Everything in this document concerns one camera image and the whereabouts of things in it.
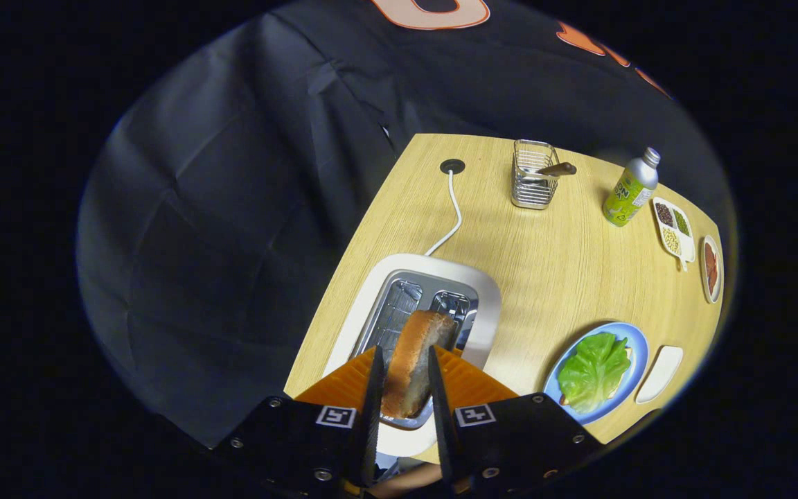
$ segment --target bread slice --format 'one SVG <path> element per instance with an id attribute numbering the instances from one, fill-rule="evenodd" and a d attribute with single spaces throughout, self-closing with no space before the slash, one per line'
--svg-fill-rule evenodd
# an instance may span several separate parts
<path id="1" fill-rule="evenodd" d="M 445 347 L 454 328 L 454 320 L 443 313 L 429 310 L 412 313 L 402 328 L 390 359 L 380 404 L 381 414 L 405 418 L 420 410 L 430 390 L 427 352 L 433 344 Z"/>
<path id="2" fill-rule="evenodd" d="M 624 348 L 623 350 L 624 350 L 624 353 L 626 353 L 626 354 L 627 354 L 627 359 L 629 360 L 629 359 L 630 359 L 630 355 L 632 355 L 632 354 L 633 354 L 633 348 L 627 347 L 627 348 Z M 621 387 L 621 379 L 619 379 L 619 380 L 618 380 L 618 385 L 617 385 L 617 386 L 615 386 L 615 388 L 614 388 L 614 389 L 612 389 L 612 392 L 611 392 L 611 394 L 608 394 L 608 398 L 609 398 L 609 400 L 610 400 L 610 399 L 612 399 L 612 398 L 614 398 L 614 395 L 615 395 L 615 394 L 617 394 L 617 392 L 618 392 L 618 388 L 620 388 L 620 387 Z M 565 398 L 565 394 L 563 394 L 563 395 L 560 397 L 560 405 L 568 405 L 568 401 L 567 401 L 567 400 L 566 400 L 566 398 Z"/>

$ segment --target divided spice tray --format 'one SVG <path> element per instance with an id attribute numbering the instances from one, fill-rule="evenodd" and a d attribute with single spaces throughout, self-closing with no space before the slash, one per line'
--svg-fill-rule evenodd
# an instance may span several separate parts
<path id="1" fill-rule="evenodd" d="M 682 269 L 688 272 L 685 262 L 694 262 L 696 254 L 691 222 L 681 208 L 666 199 L 653 197 L 652 208 L 664 249 L 678 258 Z"/>

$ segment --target lettuce leaf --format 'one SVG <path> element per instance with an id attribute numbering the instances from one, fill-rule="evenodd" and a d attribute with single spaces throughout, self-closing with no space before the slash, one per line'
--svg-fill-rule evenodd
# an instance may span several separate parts
<path id="1" fill-rule="evenodd" d="M 560 389 L 574 412 L 595 411 L 621 382 L 630 368 L 624 347 L 611 333 L 589 335 L 578 342 L 576 353 L 566 360 L 558 374 Z"/>

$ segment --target utensil holder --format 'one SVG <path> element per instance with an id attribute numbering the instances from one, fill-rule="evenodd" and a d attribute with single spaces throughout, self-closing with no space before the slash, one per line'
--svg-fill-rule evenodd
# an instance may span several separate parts
<path id="1" fill-rule="evenodd" d="M 513 142 L 513 204 L 519 208 L 546 208 L 556 193 L 558 177 L 538 171 L 559 161 L 556 149 L 546 142 Z"/>

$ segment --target bottle cap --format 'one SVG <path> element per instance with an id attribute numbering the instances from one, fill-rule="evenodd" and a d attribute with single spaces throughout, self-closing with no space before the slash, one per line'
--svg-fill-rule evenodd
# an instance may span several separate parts
<path id="1" fill-rule="evenodd" d="M 642 160 L 645 161 L 648 166 L 657 168 L 658 162 L 661 161 L 661 155 L 659 155 L 655 149 L 646 148 L 646 154 L 642 155 Z"/>

